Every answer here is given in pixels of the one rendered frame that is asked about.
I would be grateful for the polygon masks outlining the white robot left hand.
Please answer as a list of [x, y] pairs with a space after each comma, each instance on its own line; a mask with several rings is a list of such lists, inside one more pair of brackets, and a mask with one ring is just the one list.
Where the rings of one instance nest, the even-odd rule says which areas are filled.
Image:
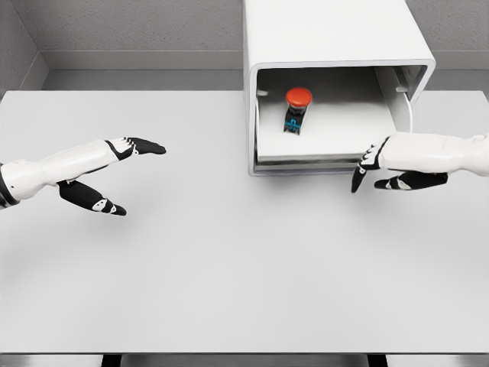
[[142, 138], [98, 140], [69, 148], [41, 161], [46, 184], [56, 184], [60, 197], [93, 212], [125, 216], [126, 210], [77, 178], [133, 155], [166, 153], [165, 147]]

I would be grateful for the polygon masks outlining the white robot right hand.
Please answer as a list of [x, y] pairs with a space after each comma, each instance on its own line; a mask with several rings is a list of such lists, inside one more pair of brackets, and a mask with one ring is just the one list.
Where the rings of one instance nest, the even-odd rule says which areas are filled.
[[373, 144], [358, 162], [351, 179], [357, 192], [366, 173], [380, 169], [400, 174], [374, 183], [382, 190], [421, 190], [446, 184], [460, 165], [462, 139], [448, 135], [395, 133]]

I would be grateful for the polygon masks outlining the red button load switch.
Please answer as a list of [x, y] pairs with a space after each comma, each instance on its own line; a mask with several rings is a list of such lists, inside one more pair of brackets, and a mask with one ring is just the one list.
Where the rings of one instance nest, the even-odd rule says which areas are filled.
[[300, 135], [306, 110], [313, 100], [312, 93], [303, 87], [289, 89], [286, 93], [288, 104], [283, 130]]

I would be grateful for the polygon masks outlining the white tabletop storage cabinet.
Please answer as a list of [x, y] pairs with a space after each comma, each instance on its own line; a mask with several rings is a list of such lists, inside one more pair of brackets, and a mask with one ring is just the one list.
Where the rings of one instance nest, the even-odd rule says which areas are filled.
[[403, 93], [413, 113], [435, 68], [406, 0], [244, 0], [249, 172], [254, 176], [351, 172], [361, 158], [258, 162], [259, 98], [272, 93], [272, 100], [286, 101], [287, 91], [295, 87], [312, 95]]

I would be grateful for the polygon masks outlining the white cabinet drawer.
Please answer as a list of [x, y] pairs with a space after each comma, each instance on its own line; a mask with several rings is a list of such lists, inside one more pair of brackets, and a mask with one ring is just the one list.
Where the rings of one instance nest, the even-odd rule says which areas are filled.
[[285, 132], [284, 99], [273, 94], [257, 102], [257, 161], [358, 159], [373, 144], [395, 132], [412, 131], [412, 106], [403, 93], [381, 91], [314, 93], [299, 134]]

